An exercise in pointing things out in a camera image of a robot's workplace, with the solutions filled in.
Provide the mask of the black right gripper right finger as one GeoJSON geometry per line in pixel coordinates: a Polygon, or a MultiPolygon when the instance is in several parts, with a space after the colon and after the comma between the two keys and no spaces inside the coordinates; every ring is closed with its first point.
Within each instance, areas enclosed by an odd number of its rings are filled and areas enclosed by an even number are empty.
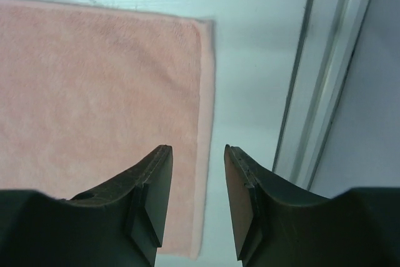
{"type": "Polygon", "coordinates": [[[306,191],[226,146],[237,259],[243,266],[398,266],[399,189],[306,191]]]}

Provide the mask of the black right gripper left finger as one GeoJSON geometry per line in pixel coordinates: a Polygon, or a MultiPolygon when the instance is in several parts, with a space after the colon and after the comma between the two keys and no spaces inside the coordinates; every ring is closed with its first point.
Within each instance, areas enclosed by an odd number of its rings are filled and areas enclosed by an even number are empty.
{"type": "Polygon", "coordinates": [[[154,266],[162,246],[173,149],[71,199],[1,191],[2,266],[154,266]]]}

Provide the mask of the pink terry towel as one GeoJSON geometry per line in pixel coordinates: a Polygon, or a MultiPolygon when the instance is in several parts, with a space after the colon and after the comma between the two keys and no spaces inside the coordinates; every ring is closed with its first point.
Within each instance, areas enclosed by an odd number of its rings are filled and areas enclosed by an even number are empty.
{"type": "Polygon", "coordinates": [[[160,252],[196,259],[214,78],[210,20],[1,0],[1,187],[69,198],[171,145],[160,252]]]}

